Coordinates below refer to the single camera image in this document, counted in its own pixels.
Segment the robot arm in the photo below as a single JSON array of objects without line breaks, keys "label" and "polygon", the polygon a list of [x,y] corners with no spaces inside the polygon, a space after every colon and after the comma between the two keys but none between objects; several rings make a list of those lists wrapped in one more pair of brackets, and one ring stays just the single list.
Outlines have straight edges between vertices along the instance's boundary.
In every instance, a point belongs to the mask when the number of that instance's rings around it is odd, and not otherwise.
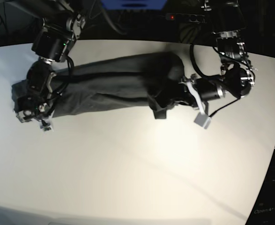
[{"label": "robot arm", "polygon": [[64,0],[18,0],[12,4],[44,21],[32,46],[39,59],[27,74],[27,95],[17,100],[15,113],[20,122],[37,120],[41,129],[51,130],[55,103],[67,87],[65,83],[52,89],[51,80],[56,76],[52,63],[67,60],[72,73],[74,63],[68,54],[85,26],[85,15],[74,11]]},{"label": "robot arm", "polygon": [[[214,50],[219,54],[222,62],[221,76],[206,76],[200,71],[194,58],[194,45],[190,48],[193,67],[202,79],[209,81],[212,85],[219,85],[222,92],[228,91],[236,97],[237,100],[232,102],[234,103],[248,95],[255,85],[253,67],[241,37],[245,21],[238,0],[205,0],[202,8],[207,12],[212,23],[213,33],[216,34],[218,50],[215,48]],[[197,103],[201,108],[202,100],[197,100]],[[211,117],[216,113],[217,111],[208,116],[208,113],[203,113],[203,110],[200,110],[195,122],[207,128]]]}]

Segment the white table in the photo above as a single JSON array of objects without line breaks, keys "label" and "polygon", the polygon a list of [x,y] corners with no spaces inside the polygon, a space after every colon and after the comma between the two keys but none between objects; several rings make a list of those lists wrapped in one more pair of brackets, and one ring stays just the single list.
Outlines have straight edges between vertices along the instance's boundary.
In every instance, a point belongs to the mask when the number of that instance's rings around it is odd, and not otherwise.
[{"label": "white table", "polygon": [[[12,112],[11,84],[24,79],[37,59],[30,47],[0,48],[1,207],[46,216],[28,217],[32,225],[246,223],[275,146],[275,59],[250,54],[259,70],[255,88],[220,111],[208,130],[193,123],[198,112],[190,107],[168,111],[167,120],[154,120],[149,108],[135,107],[56,118],[55,132],[44,134]],[[80,65],[171,50],[190,76],[188,49],[91,40],[79,41],[71,57]],[[205,74],[220,72],[212,48],[195,51]],[[233,99],[211,102],[211,112]],[[15,224],[26,215],[5,214]]]}]

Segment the garment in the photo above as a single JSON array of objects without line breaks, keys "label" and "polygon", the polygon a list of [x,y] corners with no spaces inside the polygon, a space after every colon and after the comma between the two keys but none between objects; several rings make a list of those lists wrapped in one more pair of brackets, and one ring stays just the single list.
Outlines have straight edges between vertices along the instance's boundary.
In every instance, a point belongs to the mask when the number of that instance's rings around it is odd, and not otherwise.
[{"label": "garment", "polygon": [[[157,107],[154,98],[170,83],[184,76],[182,60],[170,52],[135,55],[77,66],[70,78],[68,70],[57,72],[53,89],[71,81],[58,100],[54,117],[107,111],[133,106]],[[13,100],[26,95],[26,81],[12,86]]]}]

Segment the black wire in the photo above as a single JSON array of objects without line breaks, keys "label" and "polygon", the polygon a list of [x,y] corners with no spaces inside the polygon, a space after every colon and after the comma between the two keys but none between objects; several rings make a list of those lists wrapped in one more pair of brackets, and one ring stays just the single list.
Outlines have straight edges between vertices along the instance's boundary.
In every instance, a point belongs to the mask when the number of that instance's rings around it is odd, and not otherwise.
[{"label": "black wire", "polygon": [[89,29],[91,29],[93,27],[102,26],[102,25],[107,25],[107,23],[106,22],[102,22],[102,23],[98,23],[98,24],[91,24],[88,27],[84,27],[83,30],[82,30],[82,32],[86,31],[86,30],[89,30]]},{"label": "black wire", "polygon": [[229,60],[232,60],[232,61],[234,61],[234,62],[237,62],[237,63],[239,63],[239,64],[242,64],[242,65],[246,66],[246,67],[249,69],[249,71],[253,74],[254,81],[256,80],[256,75],[255,75],[255,73],[253,72],[253,70],[250,68],[250,66],[249,66],[248,64],[246,64],[246,63],[244,63],[244,62],[241,62],[241,61],[238,61],[238,60],[236,60],[236,59],[234,59],[234,58],[231,58],[231,57],[229,57],[229,56],[226,56],[225,54],[221,54],[215,47],[212,47],[212,48],[213,48],[213,50],[214,50],[216,53],[218,53],[219,55],[221,55],[221,56],[223,56],[223,57],[225,57],[225,58],[227,58],[227,59],[229,59]]},{"label": "black wire", "polygon": [[56,1],[58,4],[60,4],[60,6],[62,6],[66,11],[69,11],[69,9],[67,7],[65,7],[59,0]]},{"label": "black wire", "polygon": [[7,25],[5,24],[5,22],[4,22],[4,20],[3,20],[2,16],[1,16],[1,14],[0,14],[0,19],[1,19],[1,22],[3,23],[3,25],[4,25],[6,35],[9,36]]},{"label": "black wire", "polygon": [[121,30],[120,28],[118,28],[114,22],[111,20],[111,18],[109,17],[107,11],[104,9],[104,7],[102,6],[102,3],[100,0],[97,0],[98,1],[98,5],[100,7],[100,10],[101,10],[101,13],[102,15],[104,16],[105,20],[108,22],[108,24],[110,25],[110,27],[115,30],[117,33],[121,34],[121,35],[126,35],[127,32],[124,31],[124,30]]},{"label": "black wire", "polygon": [[217,114],[218,111],[220,111],[220,110],[222,110],[222,109],[224,109],[224,108],[230,106],[231,104],[233,104],[233,103],[235,103],[235,102],[237,102],[237,101],[239,101],[239,100],[240,100],[240,98],[234,100],[233,102],[230,102],[229,104],[227,104],[227,105],[225,105],[225,106],[219,108],[218,110],[215,110],[215,111],[210,115],[210,117],[212,118],[213,116],[215,116],[215,114]]},{"label": "black wire", "polygon": [[90,7],[90,11],[89,11],[89,19],[90,20],[93,20],[93,19],[97,18],[99,15],[101,15],[101,12],[98,12],[96,15],[91,16],[92,15],[92,11],[95,8],[96,2],[97,2],[97,0],[94,0],[94,2],[92,3],[92,5]]},{"label": "black wire", "polygon": [[7,26],[7,16],[6,16],[5,2],[3,2],[3,9],[4,9],[5,24]]},{"label": "black wire", "polygon": [[[72,77],[73,73],[74,73],[74,61],[69,56],[67,56],[67,68],[68,68],[68,75],[70,77]],[[68,85],[69,85],[69,82],[63,83],[54,91],[55,96],[53,98],[49,99],[49,101],[54,100],[54,102],[53,102],[51,109],[47,113],[48,116],[50,116],[53,113],[53,111],[59,101],[59,98],[62,96],[63,92],[67,89]]]},{"label": "black wire", "polygon": [[184,30],[186,30],[187,28],[192,28],[194,26],[194,24],[187,24],[187,25],[184,25],[181,29],[179,29],[179,42],[180,43],[183,43],[184,39],[181,39],[181,34]]},{"label": "black wire", "polygon": [[203,37],[204,37],[204,35],[205,35],[205,30],[203,29],[201,29],[202,28],[202,25],[200,26],[200,31],[198,32],[198,34],[196,35],[196,37],[194,38],[194,40],[193,40],[193,42],[192,42],[192,44],[196,44],[196,41],[203,41]]},{"label": "black wire", "polygon": [[200,68],[198,67],[198,65],[197,65],[197,63],[195,61],[195,57],[194,57],[194,45],[190,46],[189,53],[190,53],[190,60],[192,62],[193,68],[194,68],[195,72],[201,78],[204,78],[206,80],[218,80],[218,79],[221,78],[220,75],[207,76],[207,75],[205,75],[205,74],[202,73],[202,71],[200,70]]},{"label": "black wire", "polygon": [[31,27],[34,25],[34,24],[37,24],[38,25],[38,19],[37,18],[33,18],[33,20],[26,26],[24,26],[23,28],[19,29],[19,30],[16,30],[13,32],[13,34],[16,34],[16,33],[19,33],[19,32],[22,32],[23,30],[31,30]]},{"label": "black wire", "polygon": [[188,38],[188,36],[191,34],[191,36],[194,34],[194,31],[197,29],[197,27],[193,27],[193,28],[191,28],[187,33],[186,33],[186,35],[182,38],[182,43],[184,42],[184,40],[186,39],[186,38]]},{"label": "black wire", "polygon": [[120,12],[119,18],[118,18],[118,23],[120,22],[120,20],[121,20],[121,18],[122,18],[122,15],[124,14],[124,11],[125,11],[125,10],[122,10],[122,11]]},{"label": "black wire", "polygon": [[92,81],[94,79],[105,79],[113,76],[118,77],[146,77],[149,76],[148,73],[140,73],[140,72],[106,72],[106,73],[92,73],[92,74],[86,74],[86,75],[76,75],[73,77],[65,76],[65,75],[58,75],[54,77],[56,81],[61,82],[68,82],[68,83],[80,83],[83,81]]}]

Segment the metal bracket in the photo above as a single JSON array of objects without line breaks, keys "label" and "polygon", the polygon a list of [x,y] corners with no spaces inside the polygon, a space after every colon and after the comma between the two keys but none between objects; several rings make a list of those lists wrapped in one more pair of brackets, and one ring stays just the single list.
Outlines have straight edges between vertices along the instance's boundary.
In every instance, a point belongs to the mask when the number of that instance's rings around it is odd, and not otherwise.
[{"label": "metal bracket", "polygon": [[57,74],[56,74],[55,72],[51,72],[50,75],[49,75],[49,78],[48,78],[48,81],[47,81],[47,84],[46,84],[47,89],[48,89],[48,91],[49,91],[49,94],[48,94],[48,96],[47,96],[48,99],[50,99],[51,96],[52,96],[53,89],[52,89],[52,87],[51,87],[51,81],[52,81],[52,79],[53,79],[54,77],[56,77],[56,75],[57,75]]},{"label": "metal bracket", "polygon": [[200,110],[200,113],[198,114],[194,122],[204,129],[207,129],[211,123],[211,117],[209,117],[206,112],[206,110],[208,111],[208,106],[206,106],[206,109],[204,109],[201,97],[198,91],[193,87],[192,80],[187,80],[186,86],[188,87],[191,95],[195,98],[198,108]]}]

